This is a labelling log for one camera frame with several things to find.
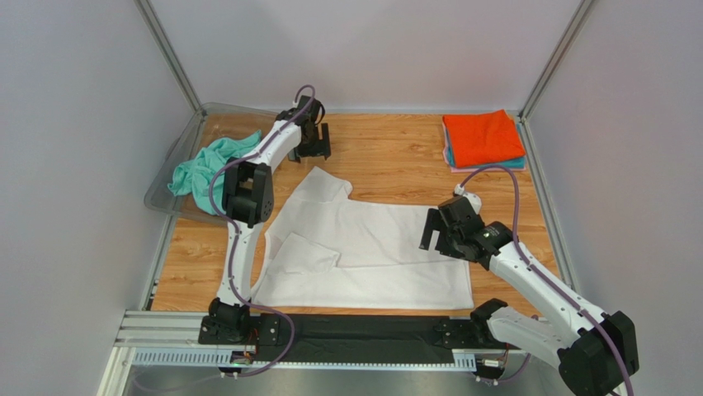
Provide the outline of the white t shirt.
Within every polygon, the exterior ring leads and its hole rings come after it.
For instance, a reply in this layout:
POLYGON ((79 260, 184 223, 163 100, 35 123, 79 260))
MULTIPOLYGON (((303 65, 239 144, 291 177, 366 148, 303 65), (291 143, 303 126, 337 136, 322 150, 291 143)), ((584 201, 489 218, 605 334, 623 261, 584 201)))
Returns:
POLYGON ((350 199, 316 167, 265 233, 256 304, 341 309, 471 309, 469 264, 420 248, 428 208, 350 199))

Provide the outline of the folded teal t shirt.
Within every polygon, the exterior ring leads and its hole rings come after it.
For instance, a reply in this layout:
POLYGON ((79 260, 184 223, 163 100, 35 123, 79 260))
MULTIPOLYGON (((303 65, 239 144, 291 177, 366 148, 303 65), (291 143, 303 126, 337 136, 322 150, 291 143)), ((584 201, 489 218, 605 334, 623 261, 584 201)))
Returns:
POLYGON ((468 166, 468 167, 456 167, 455 166, 455 157, 453 154, 453 150, 451 147, 451 140, 449 137, 449 132, 445 124, 442 124, 442 129, 443 129, 443 137, 444 137, 444 148, 442 150, 442 156, 444 159, 444 162, 449 166, 451 172, 453 173, 460 173, 460 172, 472 172, 475 171, 479 168, 482 167, 488 167, 488 166, 494 166, 494 165, 501 165, 504 167, 507 167, 511 170, 516 170, 516 171, 524 171, 526 169, 526 157, 519 157, 519 158, 514 158, 510 159, 507 161, 503 161, 500 163, 482 163, 479 165, 473 165, 473 166, 468 166))

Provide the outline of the aluminium frame rail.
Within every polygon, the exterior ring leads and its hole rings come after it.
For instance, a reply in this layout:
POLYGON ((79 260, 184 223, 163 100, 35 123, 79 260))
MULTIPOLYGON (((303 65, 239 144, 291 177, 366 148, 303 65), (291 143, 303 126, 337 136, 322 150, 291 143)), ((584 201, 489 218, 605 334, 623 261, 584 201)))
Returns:
POLYGON ((454 350, 444 364, 259 361, 254 346, 201 345, 205 313, 128 312, 102 395, 575 395, 518 347, 454 350))

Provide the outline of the aluminium corner post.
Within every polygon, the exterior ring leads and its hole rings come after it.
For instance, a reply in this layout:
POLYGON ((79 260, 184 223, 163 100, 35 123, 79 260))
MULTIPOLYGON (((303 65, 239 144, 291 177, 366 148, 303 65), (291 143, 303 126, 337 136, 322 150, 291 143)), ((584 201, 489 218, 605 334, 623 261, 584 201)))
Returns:
POLYGON ((153 3, 149 0, 135 0, 134 3, 139 9, 183 96, 186 98, 186 102, 193 111, 197 111, 202 106, 201 100, 196 94, 196 90, 167 36, 167 32, 158 17, 153 3))
POLYGON ((587 19, 592 13, 592 9, 597 4, 597 0, 582 0, 579 2, 576 11, 572 15, 566 29, 564 30, 564 33, 561 35, 543 71, 538 77, 535 86, 532 88, 528 98, 526 99, 525 105, 519 112, 520 120, 523 123, 526 123, 534 113, 538 102, 543 96, 552 77, 563 62, 573 42, 578 37, 580 30, 587 22, 587 19))

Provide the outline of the right aluminium corner post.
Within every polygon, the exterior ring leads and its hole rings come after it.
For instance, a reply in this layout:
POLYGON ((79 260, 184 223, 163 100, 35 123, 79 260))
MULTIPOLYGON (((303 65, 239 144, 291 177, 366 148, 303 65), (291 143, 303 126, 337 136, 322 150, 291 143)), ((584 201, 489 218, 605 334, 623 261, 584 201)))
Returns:
POLYGON ((566 29, 564 30, 564 33, 561 35, 543 71, 538 77, 535 86, 532 88, 528 98, 526 99, 525 105, 519 112, 520 120, 523 123, 526 123, 534 113, 538 102, 543 96, 552 77, 563 62, 573 42, 578 37, 580 30, 587 22, 587 19, 592 13, 592 9, 597 4, 597 0, 582 0, 579 2, 576 11, 572 15, 566 29))

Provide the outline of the mint green t shirt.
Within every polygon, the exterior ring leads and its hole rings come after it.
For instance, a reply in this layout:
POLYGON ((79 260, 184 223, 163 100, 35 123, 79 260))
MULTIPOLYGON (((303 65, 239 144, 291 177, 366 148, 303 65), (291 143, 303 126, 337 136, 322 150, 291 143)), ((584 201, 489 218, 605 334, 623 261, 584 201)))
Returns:
POLYGON ((231 158, 240 158, 249 153, 262 140, 262 132, 257 130, 244 139, 223 137, 201 148, 196 156, 176 166, 172 180, 167 184, 174 196, 192 195, 196 206, 209 215, 217 215, 210 203, 210 183, 214 175, 231 158))

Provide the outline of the folded orange t shirt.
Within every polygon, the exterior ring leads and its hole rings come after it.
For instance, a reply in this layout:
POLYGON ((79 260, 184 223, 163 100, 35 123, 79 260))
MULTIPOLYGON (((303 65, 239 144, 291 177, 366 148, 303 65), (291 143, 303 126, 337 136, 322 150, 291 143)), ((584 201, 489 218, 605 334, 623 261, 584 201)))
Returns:
POLYGON ((500 163, 526 156, 517 124, 505 110, 444 115, 456 167, 500 163))

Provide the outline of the left aluminium corner post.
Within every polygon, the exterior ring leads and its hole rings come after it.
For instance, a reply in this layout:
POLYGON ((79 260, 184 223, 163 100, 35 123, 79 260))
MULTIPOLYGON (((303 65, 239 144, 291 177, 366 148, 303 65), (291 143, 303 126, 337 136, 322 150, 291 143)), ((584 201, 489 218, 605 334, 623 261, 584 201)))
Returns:
POLYGON ((139 9, 183 96, 186 98, 186 102, 193 111, 197 111, 202 106, 201 100, 196 94, 196 90, 167 36, 167 32, 158 17, 153 3, 149 0, 135 0, 134 3, 139 9))

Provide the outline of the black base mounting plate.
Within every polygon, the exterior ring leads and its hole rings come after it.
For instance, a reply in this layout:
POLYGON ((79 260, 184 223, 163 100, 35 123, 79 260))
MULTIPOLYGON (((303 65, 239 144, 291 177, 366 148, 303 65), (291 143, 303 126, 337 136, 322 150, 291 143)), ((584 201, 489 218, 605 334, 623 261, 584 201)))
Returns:
POLYGON ((470 319, 447 316, 374 316, 292 314, 289 319, 263 313, 230 328, 205 316, 201 345, 255 347, 259 361, 280 357, 286 363, 444 364, 454 350, 511 349, 470 319))

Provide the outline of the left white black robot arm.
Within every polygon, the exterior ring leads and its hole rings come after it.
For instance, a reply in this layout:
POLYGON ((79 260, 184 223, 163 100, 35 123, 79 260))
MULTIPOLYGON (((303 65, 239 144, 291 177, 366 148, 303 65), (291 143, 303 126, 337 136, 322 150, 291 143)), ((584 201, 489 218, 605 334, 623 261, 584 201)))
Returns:
POLYGON ((223 180, 215 212, 228 227, 228 253, 216 298, 201 323, 199 343, 244 344, 252 340, 252 266, 263 225, 274 209, 273 173, 285 160, 329 158, 323 104, 303 95, 276 116, 271 131, 250 152, 231 157, 215 175, 223 180))

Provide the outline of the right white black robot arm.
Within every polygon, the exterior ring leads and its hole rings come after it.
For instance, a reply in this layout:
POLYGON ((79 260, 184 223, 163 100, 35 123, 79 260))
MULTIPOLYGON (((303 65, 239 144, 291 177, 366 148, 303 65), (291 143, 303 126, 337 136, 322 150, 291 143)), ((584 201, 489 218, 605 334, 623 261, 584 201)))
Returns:
POLYGON ((620 386, 633 393, 631 377, 639 370, 634 322, 571 290, 505 224, 486 224, 467 197, 455 195, 428 210, 420 247, 478 263, 545 318, 534 320, 491 299, 470 314, 481 340, 507 343, 550 365, 575 395, 608 395, 620 386))

